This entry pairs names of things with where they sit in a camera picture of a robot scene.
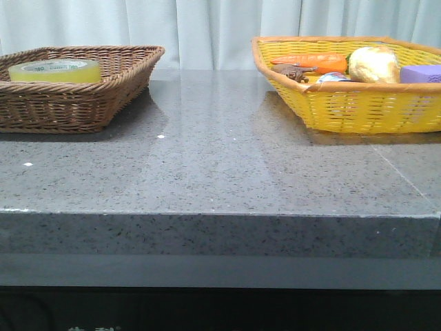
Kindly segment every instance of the packing tape roll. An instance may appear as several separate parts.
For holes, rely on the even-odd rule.
[[[11,81],[97,83],[99,62],[80,59],[53,59],[17,64],[8,68]]]

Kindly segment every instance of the white curtain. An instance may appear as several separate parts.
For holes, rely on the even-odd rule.
[[[0,0],[0,52],[161,45],[157,68],[253,70],[250,39],[390,36],[441,46],[440,0]]]

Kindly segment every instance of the orange carrot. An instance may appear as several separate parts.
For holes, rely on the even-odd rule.
[[[299,67],[317,67],[315,72],[345,72],[346,56],[335,52],[289,54],[271,60],[272,64],[290,63]]]

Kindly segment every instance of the purple soap bar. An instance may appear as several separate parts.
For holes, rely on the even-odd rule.
[[[402,67],[400,83],[441,83],[441,65]]]

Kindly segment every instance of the basket rim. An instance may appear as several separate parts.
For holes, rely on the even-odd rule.
[[[408,41],[401,41],[390,37],[338,37],[338,36],[308,36],[308,37],[291,37],[291,36],[274,36],[274,37],[253,37],[252,38],[252,52],[254,63],[262,74],[268,79],[273,79],[287,88],[295,89],[302,94],[308,92],[409,92],[409,93],[441,93],[440,83],[358,83],[358,82],[341,82],[327,81],[324,83],[298,83],[289,79],[283,74],[278,74],[270,70],[262,61],[260,56],[259,43],[276,43],[284,41],[306,41],[306,42],[320,42],[320,41],[379,41],[383,43],[390,43],[399,46],[404,46],[414,50],[424,50],[426,52],[438,54],[441,56],[441,49],[431,46],[425,46],[418,43],[411,43]]]
[[[130,79],[132,74],[144,70],[146,67],[155,64],[165,53],[163,46],[138,45],[138,46],[46,46],[34,48],[31,50],[23,50],[11,54],[0,56],[0,60],[20,57],[24,54],[33,54],[37,52],[60,51],[60,50],[142,50],[151,48],[153,54],[149,58],[145,58],[137,63],[131,70],[124,70],[118,74],[106,77],[106,80],[98,83],[68,83],[68,82],[16,82],[16,81],[0,81],[0,92],[54,92],[75,93],[75,92],[102,92],[112,88],[117,88],[121,83]]]

